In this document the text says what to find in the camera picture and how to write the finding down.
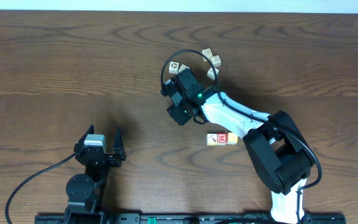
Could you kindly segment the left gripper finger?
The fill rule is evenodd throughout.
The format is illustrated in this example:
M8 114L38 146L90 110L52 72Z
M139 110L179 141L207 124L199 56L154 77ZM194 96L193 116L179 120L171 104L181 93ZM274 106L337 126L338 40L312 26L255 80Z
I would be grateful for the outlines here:
M123 153L124 145L122 143L121 130L118 128L114 137L113 150L115 153Z
M83 144L86 137L89 135L89 134L94 134L94 126L91 125L88 130L84 133L84 135L78 140L78 144Z

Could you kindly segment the hammer picture yellow block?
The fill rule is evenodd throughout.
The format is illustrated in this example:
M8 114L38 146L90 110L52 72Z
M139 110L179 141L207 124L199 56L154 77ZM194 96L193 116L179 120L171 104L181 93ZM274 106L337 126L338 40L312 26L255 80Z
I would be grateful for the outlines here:
M206 135L206 143L208 146L215 146L218 144L218 140L217 140L217 134L210 134L208 133Z

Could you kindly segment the red letter M block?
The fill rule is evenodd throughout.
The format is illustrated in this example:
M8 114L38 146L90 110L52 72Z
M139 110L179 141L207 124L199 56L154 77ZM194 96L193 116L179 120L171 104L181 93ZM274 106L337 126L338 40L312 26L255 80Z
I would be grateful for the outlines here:
M217 144L226 145L227 144L227 134L226 133L217 133Z

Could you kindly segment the yellow top wooden block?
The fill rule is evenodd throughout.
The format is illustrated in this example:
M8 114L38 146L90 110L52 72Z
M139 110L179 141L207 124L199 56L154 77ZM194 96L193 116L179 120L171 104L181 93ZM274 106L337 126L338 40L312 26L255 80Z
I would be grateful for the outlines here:
M227 144L236 145L239 137L234 133L227 134Z

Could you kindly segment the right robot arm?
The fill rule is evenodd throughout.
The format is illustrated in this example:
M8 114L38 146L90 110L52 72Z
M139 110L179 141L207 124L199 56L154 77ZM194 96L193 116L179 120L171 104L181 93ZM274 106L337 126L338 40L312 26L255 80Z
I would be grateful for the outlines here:
M164 84L162 95L173 101L168 112L178 124L200 117L242 138L257 175L272 192L272 218L301 223L302 194L310 187L306 180L311 168L321 165L287 113L252 110L212 86L187 90Z

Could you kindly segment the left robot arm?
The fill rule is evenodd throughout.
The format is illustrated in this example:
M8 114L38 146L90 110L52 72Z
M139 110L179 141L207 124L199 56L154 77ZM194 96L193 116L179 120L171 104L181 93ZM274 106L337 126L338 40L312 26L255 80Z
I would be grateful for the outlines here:
M85 167L67 183L68 206L64 223L113 223L114 216L102 208L104 190L111 168L122 166L126 152L121 130L115 133L113 153L106 152L106 138L90 126L74 146L75 159Z

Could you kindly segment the white block centre right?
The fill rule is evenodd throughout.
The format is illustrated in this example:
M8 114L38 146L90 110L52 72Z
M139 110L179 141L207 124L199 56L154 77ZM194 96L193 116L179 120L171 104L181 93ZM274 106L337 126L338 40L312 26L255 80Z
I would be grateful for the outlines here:
M215 80L215 75L219 75L219 69L211 67L207 72L207 77L212 80Z

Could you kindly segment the umbrella blue edged block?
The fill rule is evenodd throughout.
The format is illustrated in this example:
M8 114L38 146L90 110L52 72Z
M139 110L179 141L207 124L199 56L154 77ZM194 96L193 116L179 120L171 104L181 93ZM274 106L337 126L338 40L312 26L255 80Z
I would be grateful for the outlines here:
M185 64L181 64L180 68L178 69L178 72L182 72L183 70L189 69L188 66L186 66Z

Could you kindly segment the ball picture white block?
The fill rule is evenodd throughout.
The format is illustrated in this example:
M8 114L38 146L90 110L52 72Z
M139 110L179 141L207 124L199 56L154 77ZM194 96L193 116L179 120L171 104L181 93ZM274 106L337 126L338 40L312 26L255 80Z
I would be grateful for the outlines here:
M180 64L178 62L170 62L168 72L171 74L177 74Z

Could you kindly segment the tan block red side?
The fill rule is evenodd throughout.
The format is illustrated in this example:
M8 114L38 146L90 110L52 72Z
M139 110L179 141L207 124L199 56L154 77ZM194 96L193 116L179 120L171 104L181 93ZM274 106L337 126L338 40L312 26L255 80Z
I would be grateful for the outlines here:
M214 67L218 68L221 66L222 61L220 59L220 56L215 55L210 58L211 63L214 65Z

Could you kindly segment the tan block yellow side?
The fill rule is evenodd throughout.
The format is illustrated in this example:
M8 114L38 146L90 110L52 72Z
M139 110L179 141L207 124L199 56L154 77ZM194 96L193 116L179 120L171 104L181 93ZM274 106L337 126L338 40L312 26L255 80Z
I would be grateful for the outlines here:
M203 49L201 53L208 59L211 60L211 57L213 56L212 50L210 48Z

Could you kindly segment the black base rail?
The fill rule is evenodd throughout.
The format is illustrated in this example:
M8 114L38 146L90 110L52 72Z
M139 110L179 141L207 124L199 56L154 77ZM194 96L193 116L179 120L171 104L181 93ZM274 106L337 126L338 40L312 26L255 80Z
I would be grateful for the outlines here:
M187 214L161 215L139 213L85 214L68 212L66 214L41 214L35 216L35 224L95 223L95 224L215 224L229 220L231 223L275 223L267 213L246 214Z

